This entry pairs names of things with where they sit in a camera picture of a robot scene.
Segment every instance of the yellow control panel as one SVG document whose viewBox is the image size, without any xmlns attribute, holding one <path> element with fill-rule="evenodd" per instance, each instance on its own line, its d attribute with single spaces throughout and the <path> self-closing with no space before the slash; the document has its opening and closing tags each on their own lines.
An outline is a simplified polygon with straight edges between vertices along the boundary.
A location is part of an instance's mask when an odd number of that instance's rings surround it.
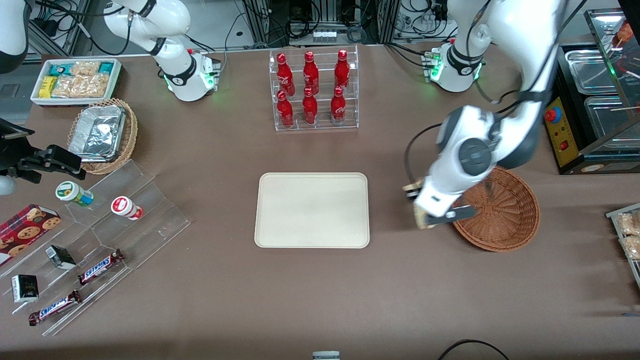
<svg viewBox="0 0 640 360">
<path fill-rule="evenodd" d="M 543 115 L 556 159 L 563 167 L 578 157 L 578 147 L 573 139 L 560 98 L 549 104 Z"/>
</svg>

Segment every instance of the snickers bar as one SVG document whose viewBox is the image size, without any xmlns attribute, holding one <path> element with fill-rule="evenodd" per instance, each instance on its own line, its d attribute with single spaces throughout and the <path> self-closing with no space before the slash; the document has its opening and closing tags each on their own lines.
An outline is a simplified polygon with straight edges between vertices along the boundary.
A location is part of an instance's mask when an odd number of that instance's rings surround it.
<svg viewBox="0 0 640 360">
<path fill-rule="evenodd" d="M 68 296 L 63 297 L 44 309 L 29 315 L 29 326 L 36 326 L 46 320 L 49 316 L 62 312 L 72 304 L 80 304 L 82 301 L 82 297 L 77 290 L 71 291 L 71 294 Z"/>
<path fill-rule="evenodd" d="M 107 271 L 110 267 L 120 262 L 120 260 L 124 259 L 124 256 L 120 252 L 120 249 L 116 249 L 114 252 L 110 253 L 104 260 L 97 263 L 94 267 L 85 271 L 84 274 L 78 275 L 78 279 L 80 279 L 80 286 L 87 284 L 90 281 L 93 281 L 95 278 L 100 276 L 103 272 Z"/>
</svg>

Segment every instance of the acrylic bottle rack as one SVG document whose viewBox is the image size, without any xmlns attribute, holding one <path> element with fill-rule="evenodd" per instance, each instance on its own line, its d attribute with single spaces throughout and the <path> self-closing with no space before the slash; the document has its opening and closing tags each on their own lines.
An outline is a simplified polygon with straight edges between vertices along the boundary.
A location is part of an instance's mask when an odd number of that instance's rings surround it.
<svg viewBox="0 0 640 360">
<path fill-rule="evenodd" d="M 0 274 L 0 291 L 5 302 L 13 304 L 11 277 L 17 274 L 35 275 L 40 297 L 35 302 L 15 305 L 13 314 L 24 317 L 28 325 L 29 314 L 41 310 L 79 289 L 83 302 L 73 305 L 62 314 L 52 315 L 35 328 L 42 336 L 56 334 L 91 304 L 133 270 L 140 267 L 160 248 L 184 230 L 190 222 L 174 203 L 167 200 L 144 168 L 129 160 L 90 188 L 94 200 L 81 208 L 67 203 L 58 213 L 62 223 L 40 238 L 24 252 L 33 250 Z M 119 195 L 128 196 L 145 214 L 132 221 L 111 212 L 111 201 Z M 77 265 L 71 270 L 53 266 L 45 253 L 50 245 L 67 249 Z M 97 279 L 80 287 L 77 276 L 120 249 L 125 259 L 107 270 Z"/>
<path fill-rule="evenodd" d="M 335 76 L 333 71 L 335 64 L 338 62 L 338 50 L 345 49 L 347 51 L 347 62 L 349 63 L 349 87 L 344 92 L 344 100 L 346 106 L 344 109 L 344 123 L 336 126 L 331 122 L 331 99 L 333 98 L 333 89 L 335 88 Z M 273 103 L 273 118 L 276 131 L 294 131 L 294 130 L 340 130 L 345 128 L 356 128 L 360 123 L 358 108 L 358 48 L 356 46 L 343 47 L 314 47 L 311 51 L 314 53 L 314 59 L 319 70 L 320 92 L 316 95 L 318 103 L 317 122 L 309 125 L 305 122 L 304 111 L 302 108 L 302 100 L 304 99 L 305 81 L 303 77 L 303 69 L 305 67 L 305 52 L 310 49 L 280 49 L 271 51 L 269 54 L 269 78 L 271 80 L 271 102 Z M 278 82 L 278 63 L 275 58 L 279 53 L 284 53 L 287 57 L 291 71 L 293 72 L 293 83 L 296 87 L 296 93 L 288 97 L 293 107 L 293 127 L 286 128 L 280 122 L 278 116 L 278 99 L 276 94 L 280 89 Z"/>
</svg>

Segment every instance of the red cookie box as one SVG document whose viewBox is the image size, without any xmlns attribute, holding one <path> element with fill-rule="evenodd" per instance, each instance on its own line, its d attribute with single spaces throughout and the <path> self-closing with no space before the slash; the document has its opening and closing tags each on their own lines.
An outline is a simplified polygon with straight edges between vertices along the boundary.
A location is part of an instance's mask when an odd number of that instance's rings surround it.
<svg viewBox="0 0 640 360">
<path fill-rule="evenodd" d="M 61 221 L 57 212 L 31 204 L 0 225 L 0 266 Z"/>
</svg>

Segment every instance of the small black box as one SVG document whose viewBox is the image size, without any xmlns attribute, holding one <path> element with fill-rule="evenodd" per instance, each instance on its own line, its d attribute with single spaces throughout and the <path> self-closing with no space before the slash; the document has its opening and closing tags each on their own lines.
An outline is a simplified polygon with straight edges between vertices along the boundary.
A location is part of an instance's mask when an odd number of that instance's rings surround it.
<svg viewBox="0 0 640 360">
<path fill-rule="evenodd" d="M 47 247 L 47 256 L 51 259 L 53 266 L 62 270 L 71 270 L 75 267 L 76 262 L 66 249 L 51 245 Z"/>
<path fill-rule="evenodd" d="M 11 278 L 13 302 L 38 300 L 38 279 L 35 275 L 16 275 Z"/>
</svg>

